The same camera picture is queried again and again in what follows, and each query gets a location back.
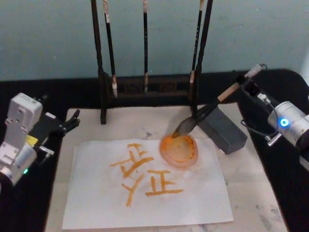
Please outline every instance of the blue led light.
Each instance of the blue led light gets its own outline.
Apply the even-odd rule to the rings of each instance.
[[[282,118],[282,119],[280,120],[280,125],[281,125],[282,127],[286,127],[287,125],[289,125],[289,120],[287,120],[286,118]]]

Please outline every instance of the black table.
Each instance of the black table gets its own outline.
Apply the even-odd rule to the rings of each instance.
[[[203,74],[199,83],[199,103],[208,103],[233,83],[235,73]],[[309,113],[309,87],[303,78],[289,70],[263,71],[255,78],[257,84],[279,102],[291,101]],[[49,95],[44,110],[61,120],[69,108],[100,108],[96,78],[0,82],[0,139],[5,133],[4,121],[10,99],[23,92],[29,96]],[[247,123],[260,131],[271,132],[267,115],[252,104],[241,91],[227,102],[238,102]],[[111,107],[163,106],[187,104],[183,97],[113,100]],[[268,147],[264,138],[251,134],[252,141],[274,189],[285,222],[292,232],[309,231],[309,172],[299,164],[295,148],[284,138]],[[52,138],[46,145],[56,151],[44,166],[32,166],[9,196],[0,196],[1,232],[44,231],[52,194],[61,140]]]

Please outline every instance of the orange chinese character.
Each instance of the orange chinese character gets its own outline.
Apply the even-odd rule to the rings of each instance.
[[[152,192],[147,192],[146,195],[147,197],[149,196],[155,196],[155,195],[162,195],[162,194],[167,194],[167,193],[180,193],[183,191],[183,189],[175,189],[175,190],[166,190],[166,185],[175,185],[175,182],[171,181],[165,181],[164,174],[170,173],[170,171],[154,171],[154,170],[148,170],[148,173],[154,173],[154,174],[160,174],[160,179],[161,179],[161,191],[157,191],[155,187],[155,178],[152,176],[150,178],[151,180],[151,187],[153,189]]]
[[[134,147],[136,149],[139,157],[141,158],[142,155],[145,154],[147,151],[140,151],[140,149],[139,149],[140,146],[141,146],[140,144],[128,144],[127,147],[128,148]],[[129,162],[129,161],[132,161],[133,164],[132,164],[132,166],[128,170],[126,170],[126,168],[124,166],[120,166],[121,171],[124,174],[124,178],[130,176],[130,174],[132,172],[134,172],[134,170],[137,169],[138,167],[140,167],[141,165],[143,165],[143,164],[145,164],[145,163],[147,163],[149,161],[154,160],[154,158],[152,158],[152,157],[146,157],[146,158],[140,159],[139,161],[136,161],[136,159],[135,159],[135,157],[133,155],[133,151],[131,151],[131,150],[129,150],[129,155],[130,155],[129,159],[124,160],[124,161],[120,161],[120,162],[117,162],[117,163],[114,163],[114,164],[110,165],[111,167],[114,167],[116,165],[120,165],[120,164],[124,164],[126,162]]]
[[[126,201],[126,206],[127,207],[131,207],[131,202],[132,202],[133,194],[134,194],[137,186],[139,185],[140,181],[143,178],[144,178],[144,174],[140,175],[140,177],[135,181],[133,187],[131,187],[131,188],[129,188],[128,186],[125,186],[124,184],[121,184],[123,187],[125,187],[127,190],[130,191],[129,196],[128,196],[127,201]]]

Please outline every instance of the paper sheet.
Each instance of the paper sheet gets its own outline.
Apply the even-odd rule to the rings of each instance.
[[[210,139],[196,142],[198,161],[187,170],[164,161],[159,140],[82,143],[75,148],[63,229],[232,221],[214,143]],[[143,164],[133,166],[132,159]]]

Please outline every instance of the gray block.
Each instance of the gray block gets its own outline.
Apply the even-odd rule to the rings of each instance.
[[[227,155],[243,148],[248,138],[218,107],[198,126]]]

